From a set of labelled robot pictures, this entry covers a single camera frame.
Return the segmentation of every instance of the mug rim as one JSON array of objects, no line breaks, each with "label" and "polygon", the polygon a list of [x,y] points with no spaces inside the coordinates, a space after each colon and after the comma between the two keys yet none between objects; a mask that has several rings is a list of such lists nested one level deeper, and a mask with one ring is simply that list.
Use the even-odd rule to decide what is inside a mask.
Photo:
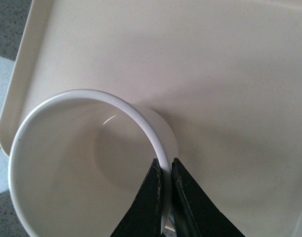
[{"label": "mug rim", "polygon": [[[126,113],[131,119],[133,119],[138,124],[139,127],[141,127],[141,129],[143,130],[143,132],[146,134],[147,138],[151,142],[152,147],[156,153],[156,157],[159,160],[160,167],[163,170],[164,186],[171,187],[172,185],[171,179],[168,178],[170,176],[167,175],[168,173],[169,174],[171,173],[171,166],[164,145],[161,142],[161,139],[156,133],[155,129],[149,123],[149,121],[133,105],[131,105],[130,103],[126,102],[125,100],[113,94],[100,90],[94,90],[94,89],[74,89],[74,90],[68,90],[58,93],[56,95],[49,97],[48,99],[37,105],[31,112],[29,112],[29,114],[25,117],[25,119],[19,126],[10,149],[9,165],[8,165],[8,184],[9,184],[11,200],[13,202],[14,209],[23,227],[26,229],[26,231],[29,234],[34,236],[38,236],[38,234],[34,231],[34,228],[26,219],[21,209],[21,206],[18,202],[18,196],[17,196],[18,191],[16,190],[14,179],[12,178],[13,175],[12,170],[14,168],[13,159],[20,147],[20,142],[19,142],[20,137],[29,127],[29,124],[34,120],[34,118],[43,110],[53,105],[71,99],[92,99],[92,100],[105,102]],[[164,197],[166,197],[163,199],[163,202],[166,203],[163,203],[162,205],[162,229],[163,226],[165,226],[171,208],[171,197],[172,197],[171,189],[164,188],[163,195]]]}]

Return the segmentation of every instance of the mug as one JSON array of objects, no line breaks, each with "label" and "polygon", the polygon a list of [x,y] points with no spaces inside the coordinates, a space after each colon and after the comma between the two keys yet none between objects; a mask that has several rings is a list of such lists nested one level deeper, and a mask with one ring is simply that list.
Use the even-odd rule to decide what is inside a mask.
[{"label": "mug", "polygon": [[20,125],[10,151],[10,195],[31,236],[110,236],[157,158],[163,231],[174,157],[174,133],[153,110],[103,91],[65,91]]}]

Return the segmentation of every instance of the white plastic surface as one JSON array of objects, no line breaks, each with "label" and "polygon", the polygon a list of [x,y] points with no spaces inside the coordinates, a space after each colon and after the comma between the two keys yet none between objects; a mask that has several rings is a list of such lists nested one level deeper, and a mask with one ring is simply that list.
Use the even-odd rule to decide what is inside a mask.
[{"label": "white plastic surface", "polygon": [[92,88],[173,128],[180,160],[250,237],[302,218],[302,1],[33,3],[0,121],[8,154],[24,117]]}]

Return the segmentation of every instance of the gray floor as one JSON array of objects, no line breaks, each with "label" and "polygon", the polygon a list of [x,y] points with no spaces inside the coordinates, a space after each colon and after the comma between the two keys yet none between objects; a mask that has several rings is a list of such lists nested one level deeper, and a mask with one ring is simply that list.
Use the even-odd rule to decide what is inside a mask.
[{"label": "gray floor", "polygon": [[[14,60],[18,52],[32,0],[0,0],[0,112]],[[0,237],[28,236],[21,226],[10,199],[7,184],[8,158],[0,149]],[[175,233],[165,231],[168,237]]]},{"label": "gray floor", "polygon": [[32,0],[0,0],[0,56],[15,60]]}]

